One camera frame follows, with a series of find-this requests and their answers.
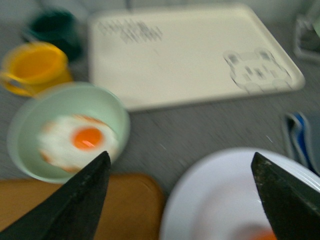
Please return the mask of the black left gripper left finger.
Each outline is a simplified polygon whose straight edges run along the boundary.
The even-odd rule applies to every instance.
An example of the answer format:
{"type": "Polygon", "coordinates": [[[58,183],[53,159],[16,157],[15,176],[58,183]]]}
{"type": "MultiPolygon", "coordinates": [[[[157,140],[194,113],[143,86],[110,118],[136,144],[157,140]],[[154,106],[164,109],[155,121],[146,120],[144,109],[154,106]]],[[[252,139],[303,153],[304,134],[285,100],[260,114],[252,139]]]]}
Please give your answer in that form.
{"type": "Polygon", "coordinates": [[[92,240],[110,178],[104,151],[57,191],[0,233],[2,240],[92,240]]]}

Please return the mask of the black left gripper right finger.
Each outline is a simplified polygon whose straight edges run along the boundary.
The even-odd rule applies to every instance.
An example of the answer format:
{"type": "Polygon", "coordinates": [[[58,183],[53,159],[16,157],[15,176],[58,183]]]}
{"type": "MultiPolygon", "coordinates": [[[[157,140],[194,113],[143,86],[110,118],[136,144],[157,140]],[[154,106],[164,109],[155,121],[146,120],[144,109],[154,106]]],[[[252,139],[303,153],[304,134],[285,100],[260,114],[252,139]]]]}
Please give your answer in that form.
{"type": "Polygon", "coordinates": [[[278,240],[320,238],[320,192],[256,152],[251,171],[262,207],[278,240]]]}

